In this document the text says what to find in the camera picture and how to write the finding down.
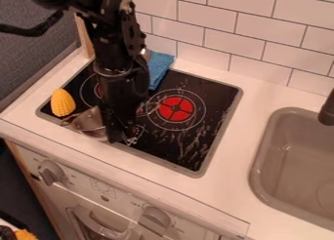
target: blue cloth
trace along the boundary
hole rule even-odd
[[[174,57],[166,54],[150,52],[148,69],[150,73],[149,89],[154,91],[160,84],[160,81],[166,75],[169,66],[174,62]]]

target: stovetop burner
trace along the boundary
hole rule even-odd
[[[76,102],[75,113],[97,105],[103,95],[92,65],[64,88]],[[214,140],[223,135],[239,97],[235,87],[169,70],[159,88],[149,94],[137,111],[137,136],[130,140],[131,149],[144,152],[146,159],[173,170],[199,176],[207,167],[215,150]],[[40,111],[55,118],[49,100]],[[130,150],[124,144],[113,146]]]

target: sink basin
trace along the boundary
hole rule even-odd
[[[316,116],[300,108],[271,116],[250,185],[268,206],[334,231],[334,127]]]

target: gray knob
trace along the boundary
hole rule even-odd
[[[51,160],[41,162],[38,166],[38,174],[48,186],[51,186],[54,182],[66,180],[63,169]]]
[[[139,224],[159,235],[164,235],[167,228],[172,225],[172,220],[164,211],[149,206],[145,208]]]

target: yellow object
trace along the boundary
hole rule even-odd
[[[69,115],[75,110],[73,97],[64,89],[56,89],[51,96],[51,110],[58,117]]]
[[[33,234],[27,232],[26,229],[15,231],[15,235],[18,240],[37,240],[37,238]]]

